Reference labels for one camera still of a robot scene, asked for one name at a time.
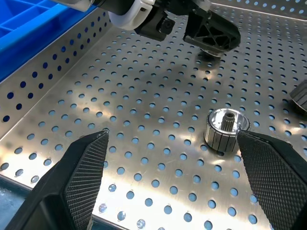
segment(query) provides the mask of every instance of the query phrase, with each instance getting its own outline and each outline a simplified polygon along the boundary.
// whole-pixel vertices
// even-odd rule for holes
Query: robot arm
[[[175,22],[166,12],[188,15],[183,40],[219,56],[240,44],[240,32],[230,21],[210,10],[209,0],[54,0],[86,11],[92,5],[109,11],[111,22],[119,28],[135,30],[141,36],[163,41]]]

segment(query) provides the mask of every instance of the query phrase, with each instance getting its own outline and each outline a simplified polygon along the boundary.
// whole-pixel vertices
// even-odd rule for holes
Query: blue plastic bin
[[[91,12],[50,0],[0,0],[0,81]]]

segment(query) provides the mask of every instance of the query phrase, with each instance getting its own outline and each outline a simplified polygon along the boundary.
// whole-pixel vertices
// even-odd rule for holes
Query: white cable connector
[[[155,0],[134,0],[133,5],[124,15],[109,12],[114,26],[125,30],[134,30],[144,22],[153,8]]]

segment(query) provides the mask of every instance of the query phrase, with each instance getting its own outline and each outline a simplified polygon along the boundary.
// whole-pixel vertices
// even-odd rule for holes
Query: black metal part
[[[189,14],[183,40],[203,50],[223,53],[236,48],[241,35],[234,24],[220,15],[198,10]]]
[[[231,132],[235,124],[235,115],[231,112],[225,113],[222,119],[221,130]]]
[[[240,131],[237,136],[251,190],[275,230],[307,226],[307,162],[282,140]]]
[[[135,29],[141,36],[163,41],[172,32],[175,22],[167,17],[164,9],[153,6],[145,21]]]
[[[37,183],[6,230],[85,230],[101,185],[108,132],[71,143]]]
[[[174,26],[174,21],[168,19],[163,12],[165,10],[176,15],[189,15],[183,40],[214,56],[230,51],[240,44],[241,35],[234,24],[210,10],[201,9],[192,0],[156,1],[149,16],[135,29],[136,33],[163,41],[171,32],[171,29],[165,27]]]
[[[124,15],[133,3],[134,0],[95,0],[93,5],[117,15]]]

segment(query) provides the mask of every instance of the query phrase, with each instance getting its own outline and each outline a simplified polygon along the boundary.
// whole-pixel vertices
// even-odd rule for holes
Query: hole
[[[184,154],[184,153],[182,153],[182,154],[180,155],[180,159],[183,160],[183,161],[185,161],[187,158],[188,158],[187,155]]]
[[[139,143],[139,139],[138,139],[138,138],[133,138],[133,139],[132,139],[132,143],[133,143],[133,144]]]
[[[134,175],[133,178],[134,178],[135,181],[140,181],[142,179],[142,175],[137,173],[137,174]]]
[[[12,99],[13,97],[14,97],[14,93],[13,92],[8,93],[8,95],[7,95],[8,99]]]
[[[222,167],[220,165],[215,165],[214,170],[216,170],[217,172],[220,172],[222,170]]]
[[[190,146],[191,145],[191,141],[190,140],[184,140],[184,144]]]
[[[177,177],[181,177],[182,176],[182,170],[180,170],[180,169],[176,169],[176,171],[175,171],[175,175],[177,176]]]
[[[179,128],[180,124],[179,124],[178,122],[174,122],[174,123],[173,123],[173,126],[174,126],[175,128]]]
[[[168,136],[168,139],[169,139],[169,140],[175,140],[176,137],[175,137],[174,135],[169,135],[169,136]]]
[[[209,200],[208,201],[208,206],[209,206],[209,208],[215,208],[216,207],[216,202],[214,200]]]
[[[143,131],[144,129],[145,129],[144,126],[139,126],[139,127],[138,127],[138,130],[139,130],[139,131]]]
[[[88,113],[89,111],[90,111],[89,108],[84,108],[84,109],[83,109],[83,112],[84,112],[84,113]]]
[[[99,212],[104,213],[106,211],[106,208],[107,208],[106,204],[99,205]]]
[[[227,212],[232,217],[236,215],[236,210],[233,207],[229,207]]]
[[[67,114],[62,115],[61,119],[66,120],[68,118]]]
[[[95,124],[94,123],[89,123],[87,127],[89,129],[93,129],[93,128],[95,128]]]
[[[80,124],[81,123],[81,119],[77,118],[74,122],[75,122],[75,124]]]
[[[30,156],[29,156],[29,159],[34,160],[36,157],[37,157],[36,153],[31,153]]]
[[[111,152],[111,153],[116,152],[116,148],[115,148],[114,146],[110,147],[110,148],[109,148],[109,152]]]
[[[127,159],[131,158],[132,157],[132,153],[131,152],[125,152],[125,157]]]
[[[253,204],[257,203],[257,198],[254,195],[250,195],[249,199]]]
[[[147,145],[147,148],[150,149],[150,150],[153,150],[154,149],[154,144],[153,143],[149,143]]]
[[[22,81],[22,82],[20,83],[20,88],[24,88],[25,86],[26,86],[25,81]]]
[[[167,205],[167,206],[165,206],[164,207],[164,213],[165,214],[171,214],[172,213],[172,208],[171,208],[171,206],[169,206],[169,205]]]
[[[3,122],[8,122],[9,119],[10,119],[10,116],[6,115],[6,116],[3,117],[2,120],[3,120]]]
[[[117,219],[119,221],[122,221],[126,218],[126,213],[124,211],[120,211],[118,214],[117,214]]]
[[[102,116],[102,112],[97,112],[97,113],[96,113],[96,116],[97,116],[97,117],[101,117],[101,116]]]
[[[33,138],[34,138],[34,134],[33,133],[27,136],[28,140],[32,140]]]
[[[139,219],[138,222],[136,222],[136,226],[138,227],[138,229],[143,229],[145,227],[145,220],[143,219]]]
[[[195,129],[194,129],[193,127],[189,127],[189,128],[188,128],[188,131],[189,131],[190,133],[194,133]]]
[[[233,196],[237,196],[238,195],[238,190],[236,190],[235,188],[231,188],[230,189],[230,194]]]
[[[15,176],[21,176],[23,174],[24,170],[23,169],[19,169],[16,171]]]
[[[190,213],[186,213],[186,214],[184,214],[183,219],[186,222],[191,222],[192,221],[192,215]]]
[[[148,159],[147,159],[146,157],[143,157],[143,158],[141,159],[141,163],[142,163],[142,164],[148,164]]]
[[[51,159],[46,159],[46,160],[44,161],[44,165],[45,165],[45,166],[49,166],[51,163],[52,163],[52,160],[51,160]]]
[[[241,157],[239,156],[234,156],[235,162],[240,162],[241,161]]]
[[[9,164],[8,164],[8,163],[3,163],[3,164],[0,166],[0,169],[1,169],[1,170],[6,170],[8,167],[9,167]]]
[[[147,198],[147,199],[145,200],[145,205],[146,205],[147,207],[150,207],[151,205],[153,205],[153,200],[151,200],[150,198]]]
[[[112,122],[116,121],[116,117],[115,116],[111,116],[110,117],[110,121],[112,121]]]
[[[189,200],[190,201],[194,202],[194,201],[196,201],[196,199],[197,199],[197,197],[196,197],[196,195],[194,193],[190,193],[189,194]]]
[[[134,192],[132,192],[132,191],[127,192],[126,198],[129,199],[129,200],[133,199],[134,198]]]
[[[201,159],[199,159],[199,160],[197,160],[197,164],[198,164],[198,166],[204,166],[204,161],[203,160],[201,160]]]
[[[118,174],[118,175],[122,175],[122,174],[124,174],[124,172],[125,172],[125,169],[124,169],[123,167],[119,167],[119,168],[117,169],[117,174]]]
[[[212,182],[211,183],[211,188],[213,189],[213,190],[217,190],[217,189],[219,189],[219,184],[217,183],[217,182]]]
[[[109,191],[110,192],[114,192],[116,190],[116,185],[115,184],[111,184],[110,186],[109,186]]]
[[[238,179],[240,177],[240,173],[238,171],[234,170],[232,172],[232,176],[235,177],[236,179]]]
[[[153,131],[153,135],[154,135],[154,136],[158,136],[159,134],[160,134],[160,131],[159,131],[159,130],[156,129],[156,130]]]
[[[159,182],[158,180],[153,180],[153,181],[152,181],[152,186],[153,186],[154,188],[159,187],[159,185],[160,185],[160,182]]]
[[[48,139],[43,139],[40,143],[41,145],[46,145],[48,143]]]
[[[175,186],[170,187],[169,192],[173,195],[176,195],[178,193],[178,189]]]
[[[256,224],[257,223],[257,218],[254,215],[249,215],[248,220],[251,224]]]
[[[165,169],[165,164],[163,163],[158,164],[158,169],[163,171]]]
[[[193,176],[193,182],[194,182],[194,183],[197,183],[197,184],[200,183],[200,182],[201,182],[200,176],[194,175],[194,176]]]
[[[292,133],[291,133],[290,131],[288,131],[288,130],[286,130],[284,133],[285,133],[288,137],[292,135]]]
[[[62,146],[61,144],[58,144],[58,145],[56,145],[56,146],[54,147],[54,149],[55,149],[56,151],[60,151],[60,150],[63,150],[63,146]]]
[[[205,227],[206,230],[211,230],[213,228],[213,225],[212,225],[212,223],[210,221],[207,220],[204,223],[204,227]]]

